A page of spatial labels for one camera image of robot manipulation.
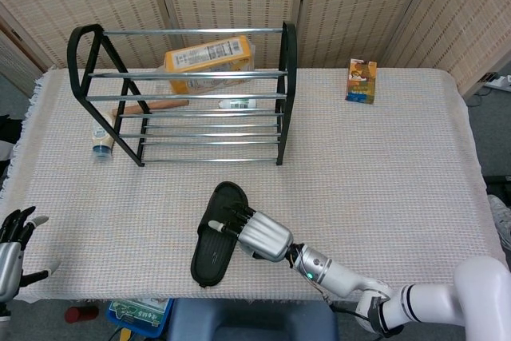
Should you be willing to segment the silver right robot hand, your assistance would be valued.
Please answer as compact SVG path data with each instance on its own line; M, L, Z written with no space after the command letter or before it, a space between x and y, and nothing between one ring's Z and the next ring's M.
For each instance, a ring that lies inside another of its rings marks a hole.
M208 226L237 240L254 258L278 263L286 258L293 235L284 225L245 204L228 207L234 221L210 220Z

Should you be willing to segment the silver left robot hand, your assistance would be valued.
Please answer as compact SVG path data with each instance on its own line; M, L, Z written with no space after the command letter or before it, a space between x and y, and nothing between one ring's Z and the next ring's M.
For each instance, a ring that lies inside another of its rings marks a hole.
M52 276L61 264L54 260L39 272L26 275L23 271L25 250L35 229L49 220L48 216L30 219L35 210L35 206L17 209L1 224L1 305L10 302L22 287Z

